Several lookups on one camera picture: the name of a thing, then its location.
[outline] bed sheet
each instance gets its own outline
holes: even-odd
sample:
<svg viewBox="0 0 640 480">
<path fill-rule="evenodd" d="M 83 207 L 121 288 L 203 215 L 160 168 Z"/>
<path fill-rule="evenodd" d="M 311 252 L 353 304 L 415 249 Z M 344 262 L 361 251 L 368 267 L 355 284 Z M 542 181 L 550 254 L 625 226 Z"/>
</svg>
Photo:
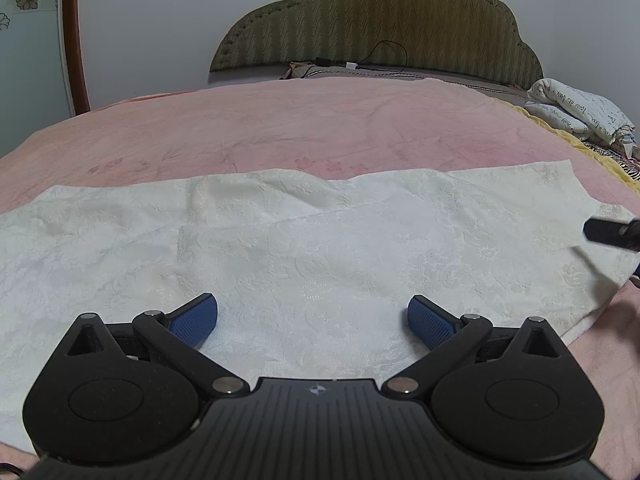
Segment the bed sheet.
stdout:
<svg viewBox="0 0 640 480">
<path fill-rule="evenodd" d="M 435 79 L 273 81 L 125 102 L 37 132 L 0 159 L 0 212 L 54 184 L 269 168 L 342 179 L 566 159 L 591 196 L 640 216 L 640 196 L 592 158 L 474 90 Z M 593 459 L 614 480 L 640 472 L 639 316 L 640 291 L 627 284 L 571 345 L 605 402 Z"/>
</svg>

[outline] logo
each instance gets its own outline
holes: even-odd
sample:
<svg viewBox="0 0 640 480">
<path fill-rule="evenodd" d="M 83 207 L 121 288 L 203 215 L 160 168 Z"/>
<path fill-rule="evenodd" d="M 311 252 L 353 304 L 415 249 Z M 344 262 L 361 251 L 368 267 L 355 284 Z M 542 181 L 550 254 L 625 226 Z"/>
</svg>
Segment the logo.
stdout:
<svg viewBox="0 0 640 480">
<path fill-rule="evenodd" d="M 321 386 L 320 384 L 316 384 L 315 386 L 309 388 L 309 391 L 316 397 L 319 397 L 326 392 L 326 388 L 324 386 Z"/>
</svg>

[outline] olive green headboard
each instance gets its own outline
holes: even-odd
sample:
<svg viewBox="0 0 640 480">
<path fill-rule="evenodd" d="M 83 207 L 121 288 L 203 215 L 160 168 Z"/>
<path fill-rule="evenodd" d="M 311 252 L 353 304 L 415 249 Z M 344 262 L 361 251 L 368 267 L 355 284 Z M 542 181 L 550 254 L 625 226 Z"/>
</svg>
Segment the olive green headboard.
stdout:
<svg viewBox="0 0 640 480">
<path fill-rule="evenodd" d="M 283 0 L 241 18 L 211 71 L 288 61 L 363 60 L 380 40 L 401 43 L 407 66 L 529 88 L 542 78 L 513 14 L 498 0 Z M 379 46 L 367 63 L 404 65 Z"/>
</svg>

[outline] metal screw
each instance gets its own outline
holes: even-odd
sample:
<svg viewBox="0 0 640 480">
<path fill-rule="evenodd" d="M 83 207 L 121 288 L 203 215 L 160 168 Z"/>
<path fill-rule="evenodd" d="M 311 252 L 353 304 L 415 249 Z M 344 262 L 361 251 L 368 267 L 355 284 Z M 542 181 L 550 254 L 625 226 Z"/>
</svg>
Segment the metal screw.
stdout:
<svg viewBox="0 0 640 480">
<path fill-rule="evenodd" d="M 220 377 L 213 381 L 212 386 L 221 394 L 234 394 L 242 390 L 244 383 L 237 377 Z"/>
<path fill-rule="evenodd" d="M 399 394 L 410 394 L 418 389 L 418 381 L 411 377 L 394 377 L 386 384 L 390 390 Z"/>
</svg>

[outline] white cloth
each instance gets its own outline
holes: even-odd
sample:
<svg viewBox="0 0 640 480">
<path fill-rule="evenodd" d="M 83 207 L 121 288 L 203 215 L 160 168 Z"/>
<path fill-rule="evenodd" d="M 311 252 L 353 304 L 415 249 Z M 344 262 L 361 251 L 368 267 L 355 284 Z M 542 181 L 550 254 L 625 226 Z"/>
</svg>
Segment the white cloth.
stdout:
<svg viewBox="0 0 640 480">
<path fill-rule="evenodd" d="M 527 95 L 543 104 L 559 105 L 569 115 L 584 123 L 607 146 L 623 136 L 633 138 L 630 134 L 636 128 L 634 124 L 620 108 L 602 96 L 572 88 L 549 78 L 533 83 Z M 541 107 L 529 109 L 527 106 L 525 109 L 537 117 L 541 116 L 532 110 L 544 110 Z"/>
<path fill-rule="evenodd" d="M 544 316 L 569 342 L 638 264 L 583 239 L 593 214 L 631 218 L 569 162 L 53 187 L 0 216 L 0 441 L 30 448 L 24 397 L 87 311 L 128 322 L 212 292 L 202 352 L 251 384 L 394 375 L 425 353 L 404 326 L 414 294 L 497 326 Z"/>
<path fill-rule="evenodd" d="M 564 130 L 580 140 L 587 140 L 593 135 L 590 127 L 569 115 L 561 107 L 528 101 L 524 109 L 556 130 Z"/>
</svg>

